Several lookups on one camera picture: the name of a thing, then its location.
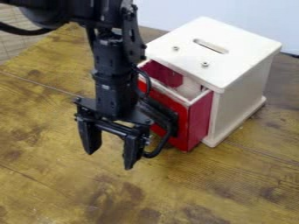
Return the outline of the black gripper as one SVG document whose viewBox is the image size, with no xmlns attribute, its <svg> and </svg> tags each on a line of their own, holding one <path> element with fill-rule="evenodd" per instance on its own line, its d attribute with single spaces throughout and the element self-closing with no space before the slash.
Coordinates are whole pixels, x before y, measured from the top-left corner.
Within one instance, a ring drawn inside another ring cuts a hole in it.
<svg viewBox="0 0 299 224">
<path fill-rule="evenodd" d="M 133 107 L 122 116 L 105 116 L 96 110 L 96 100 L 77 98 L 74 120 L 78 125 L 78 136 L 84 151 L 92 155 L 101 146 L 101 132 L 125 139 L 124 167 L 130 170 L 142 155 L 142 145 L 149 142 L 149 128 L 153 120 L 138 107 Z"/>
</svg>

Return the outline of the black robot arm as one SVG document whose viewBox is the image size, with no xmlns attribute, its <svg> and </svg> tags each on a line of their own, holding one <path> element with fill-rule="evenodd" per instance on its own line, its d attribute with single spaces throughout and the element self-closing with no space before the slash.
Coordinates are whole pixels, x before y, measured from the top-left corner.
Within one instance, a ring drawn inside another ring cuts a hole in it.
<svg viewBox="0 0 299 224">
<path fill-rule="evenodd" d="M 73 22 L 85 28 L 94 60 L 92 78 L 96 97 L 78 98 L 76 122 L 84 150 L 92 154 L 101 145 L 104 131 L 124 140 L 124 167 L 141 158 L 150 120 L 136 109 L 136 64 L 145 58 L 132 0 L 0 0 L 14 6 L 38 26 L 25 30 L 0 22 L 0 31 L 33 36 Z"/>
</svg>

